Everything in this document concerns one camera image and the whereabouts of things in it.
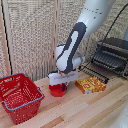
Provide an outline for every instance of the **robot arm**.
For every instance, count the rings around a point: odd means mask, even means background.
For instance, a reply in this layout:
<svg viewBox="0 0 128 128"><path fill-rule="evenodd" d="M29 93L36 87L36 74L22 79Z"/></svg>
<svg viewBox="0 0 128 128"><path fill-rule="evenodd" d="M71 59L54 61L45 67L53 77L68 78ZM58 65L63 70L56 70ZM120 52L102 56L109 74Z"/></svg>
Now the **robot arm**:
<svg viewBox="0 0 128 128"><path fill-rule="evenodd" d="M80 52L76 53L76 50L84 38L100 28L115 1L86 0L81 15L72 29L66 44L57 46L55 50L56 66L59 71L68 74L85 61L83 54Z"/></svg>

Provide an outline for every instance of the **yellow box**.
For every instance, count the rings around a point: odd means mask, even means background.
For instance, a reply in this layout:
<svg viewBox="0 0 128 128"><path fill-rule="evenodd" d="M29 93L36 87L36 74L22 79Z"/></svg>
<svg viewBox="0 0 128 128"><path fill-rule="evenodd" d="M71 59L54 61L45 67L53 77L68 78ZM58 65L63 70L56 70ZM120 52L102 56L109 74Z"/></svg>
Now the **yellow box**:
<svg viewBox="0 0 128 128"><path fill-rule="evenodd" d="M84 94L104 91L106 88L106 85L96 77L79 79L75 84Z"/></svg>

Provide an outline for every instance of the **red basket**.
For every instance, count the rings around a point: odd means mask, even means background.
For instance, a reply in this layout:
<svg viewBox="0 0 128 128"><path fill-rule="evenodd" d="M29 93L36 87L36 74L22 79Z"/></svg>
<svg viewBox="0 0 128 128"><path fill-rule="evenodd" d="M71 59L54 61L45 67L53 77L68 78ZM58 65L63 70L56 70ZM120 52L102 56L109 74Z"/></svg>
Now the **red basket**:
<svg viewBox="0 0 128 128"><path fill-rule="evenodd" d="M14 124L37 115L43 98L40 88L22 73L0 78L0 101Z"/></svg>
<svg viewBox="0 0 128 128"><path fill-rule="evenodd" d="M65 91L67 90L67 86L62 83L61 84L57 84L57 85L49 85L49 89L50 89L50 93L51 95L55 96L55 97L62 97L65 94Z"/></svg>

